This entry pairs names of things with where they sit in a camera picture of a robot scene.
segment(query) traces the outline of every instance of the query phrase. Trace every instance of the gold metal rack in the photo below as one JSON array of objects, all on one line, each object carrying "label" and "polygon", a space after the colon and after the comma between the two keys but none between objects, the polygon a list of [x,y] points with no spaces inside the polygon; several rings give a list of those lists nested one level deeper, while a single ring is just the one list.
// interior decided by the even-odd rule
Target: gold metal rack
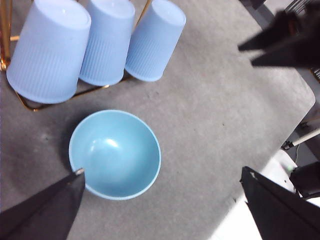
[{"label": "gold metal rack", "polygon": [[[142,16],[145,14],[147,11],[149,5],[151,4],[152,0],[147,0],[146,4],[142,10],[142,13],[137,21],[137,24],[139,23],[140,19]],[[11,36],[11,22],[12,22],[12,10],[13,10],[13,0],[0,0],[0,71],[5,72],[8,69],[8,66],[10,64],[11,60],[11,52],[10,52],[10,44],[11,42],[18,41],[19,36]],[[132,79],[134,78],[133,76],[129,75],[124,77],[122,81]],[[89,94],[92,92],[95,92],[97,90],[101,89],[107,89],[109,88],[110,85],[105,85],[105,86],[95,86],[80,92],[77,92],[73,97],[71,97],[69,100],[83,96],[85,94]],[[46,109],[48,107],[54,106],[56,104],[41,104],[39,106],[32,106],[29,103],[29,100],[27,100],[25,97],[21,96],[18,92],[16,92],[14,89],[13,91],[15,92],[16,96],[22,103],[22,105],[33,112],[38,112],[42,109]]]}]

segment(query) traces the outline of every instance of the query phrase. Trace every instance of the white object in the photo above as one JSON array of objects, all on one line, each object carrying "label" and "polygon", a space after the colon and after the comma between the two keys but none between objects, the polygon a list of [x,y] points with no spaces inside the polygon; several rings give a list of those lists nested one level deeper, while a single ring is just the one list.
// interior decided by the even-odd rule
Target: white object
[{"label": "white object", "polygon": [[44,104],[71,98],[90,25],[89,13],[74,0],[35,0],[6,73],[13,89]]},{"label": "white object", "polygon": [[305,142],[305,141],[307,141],[307,140],[309,140],[319,134],[320,134],[320,127],[313,130],[312,132],[309,132],[308,134],[298,138],[297,140],[292,141],[292,145],[297,146],[297,145],[299,145],[299,144],[301,144],[301,143],[303,143],[303,142]]},{"label": "white object", "polygon": [[123,78],[135,7],[129,0],[89,0],[90,37],[80,78],[96,86],[114,85]]}]

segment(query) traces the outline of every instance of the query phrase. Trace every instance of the gray carpet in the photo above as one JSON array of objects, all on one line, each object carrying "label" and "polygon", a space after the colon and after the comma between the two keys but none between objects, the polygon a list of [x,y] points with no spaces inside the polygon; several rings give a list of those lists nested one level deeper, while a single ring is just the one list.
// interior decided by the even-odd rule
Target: gray carpet
[{"label": "gray carpet", "polygon": [[[133,1],[136,12],[143,0]],[[84,193],[69,240],[206,240],[242,192],[241,167],[261,169],[314,104],[292,69],[256,68],[237,44],[259,26],[237,0],[175,0],[187,24],[161,80],[129,80],[40,112],[22,107],[1,76],[1,207],[66,176],[76,125],[103,109],[153,129],[162,166],[126,201]],[[28,1],[14,1],[18,33]]]}]

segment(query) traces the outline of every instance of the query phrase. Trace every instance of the ribbed cup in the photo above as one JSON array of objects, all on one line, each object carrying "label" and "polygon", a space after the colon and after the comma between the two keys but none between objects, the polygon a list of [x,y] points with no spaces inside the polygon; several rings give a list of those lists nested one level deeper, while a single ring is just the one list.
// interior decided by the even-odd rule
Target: ribbed cup
[{"label": "ribbed cup", "polygon": [[73,0],[35,0],[23,25],[7,79],[15,91],[35,102],[71,98],[89,37],[91,18]]},{"label": "ribbed cup", "polygon": [[159,80],[186,24],[186,15],[168,0],[153,0],[134,30],[125,70],[137,79]]},{"label": "ribbed cup", "polygon": [[96,85],[114,85],[123,75],[135,18],[129,0],[89,0],[90,36],[80,79]]}]

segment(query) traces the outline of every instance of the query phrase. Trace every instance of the blue bowl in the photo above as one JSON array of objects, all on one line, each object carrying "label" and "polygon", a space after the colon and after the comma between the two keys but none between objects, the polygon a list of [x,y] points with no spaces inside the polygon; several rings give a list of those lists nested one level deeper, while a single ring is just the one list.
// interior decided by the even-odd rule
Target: blue bowl
[{"label": "blue bowl", "polygon": [[82,120],[69,144],[73,171],[84,168],[85,187],[110,200],[143,194],[155,182],[161,165],[159,142],[138,117],[102,110]]}]

